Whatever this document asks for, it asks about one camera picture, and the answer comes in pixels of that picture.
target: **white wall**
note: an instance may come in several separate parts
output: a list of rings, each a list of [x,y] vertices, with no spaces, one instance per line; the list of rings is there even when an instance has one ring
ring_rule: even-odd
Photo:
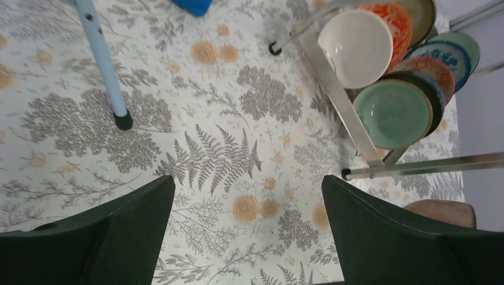
[[[481,47],[479,68],[504,60],[502,27],[504,12],[463,30]],[[461,154],[504,151],[504,69],[470,78],[456,94],[456,103]],[[463,178],[465,200],[475,209],[478,228],[504,231],[504,169],[464,172]]]
[[[448,20],[474,11],[478,7],[490,3],[492,0],[434,0],[437,11]]]

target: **white bowl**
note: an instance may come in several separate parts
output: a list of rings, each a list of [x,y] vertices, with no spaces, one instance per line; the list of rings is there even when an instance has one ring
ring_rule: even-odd
[[[387,23],[366,10],[334,16],[320,32],[319,46],[347,89],[363,88],[378,80],[393,52]]]

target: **black rubber foot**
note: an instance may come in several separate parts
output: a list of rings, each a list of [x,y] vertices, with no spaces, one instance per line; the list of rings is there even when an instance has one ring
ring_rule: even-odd
[[[282,49],[279,49],[277,51],[274,51],[273,50],[273,45],[275,44],[276,42],[272,42],[269,44],[268,46],[268,50],[269,50],[269,53],[271,53],[272,55],[279,55],[280,53],[282,53]]]
[[[341,170],[341,178],[343,178],[343,180],[350,181],[350,179],[347,178],[347,175],[349,175],[349,174],[350,174],[350,169],[345,168],[345,169]]]
[[[115,125],[123,131],[129,130],[133,126],[133,118],[131,117],[130,111],[127,111],[128,113],[124,117],[117,117],[114,113]]]

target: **floral tablecloth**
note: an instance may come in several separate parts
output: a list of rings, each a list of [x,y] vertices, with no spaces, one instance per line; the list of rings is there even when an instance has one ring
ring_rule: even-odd
[[[0,231],[31,230],[171,174],[177,192],[153,284],[342,280],[320,183],[366,164],[299,49],[267,51],[325,0],[215,0],[203,18],[168,0],[95,2],[135,119],[127,132],[112,121],[75,11],[0,0]],[[451,102],[403,161],[457,154]],[[464,199],[460,173],[352,183],[397,205]]]

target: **ceramic plate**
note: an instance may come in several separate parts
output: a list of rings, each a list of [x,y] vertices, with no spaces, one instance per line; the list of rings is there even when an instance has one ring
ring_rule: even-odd
[[[452,71],[443,62],[428,57],[407,58],[389,69],[389,73],[396,71],[417,71],[436,80],[443,90],[446,102],[450,102],[455,92],[455,78]]]
[[[364,89],[354,107],[376,147],[398,148],[425,136],[432,123],[427,96],[415,85],[380,80]]]
[[[392,58],[385,21],[366,10],[345,11],[322,29],[318,43],[343,87],[357,89],[382,76]]]
[[[432,108],[432,123],[430,125],[429,131],[427,131],[426,136],[430,135],[437,126],[441,123],[443,119],[443,113],[445,104],[443,103],[442,97],[439,95],[439,87],[436,88],[436,84],[432,84],[434,80],[426,80],[426,75],[419,73],[417,71],[397,71],[391,74],[384,75],[381,80],[384,79],[396,79],[411,83],[418,87],[427,96],[430,106]]]
[[[410,46],[418,45],[429,34],[436,21],[436,6],[432,0],[401,0],[413,23]]]
[[[455,77],[455,92],[460,90],[471,75],[471,61],[461,46],[443,41],[429,41],[421,46],[414,47],[405,58],[426,56],[442,61],[446,64]]]
[[[471,60],[471,73],[476,69],[478,66],[478,63],[480,61],[480,56],[481,56],[481,51],[480,51],[480,46],[476,42],[473,37],[460,33],[460,32],[453,32],[453,33],[445,33],[445,34],[440,34],[438,36],[433,37],[432,39],[429,40],[429,42],[434,41],[434,40],[441,40],[444,42],[451,42],[455,43],[465,49],[467,54],[469,55],[469,59]]]
[[[406,9],[399,3],[366,4],[359,9],[371,11],[388,25],[393,38],[393,54],[390,64],[400,61],[408,51],[413,35],[413,24]]]

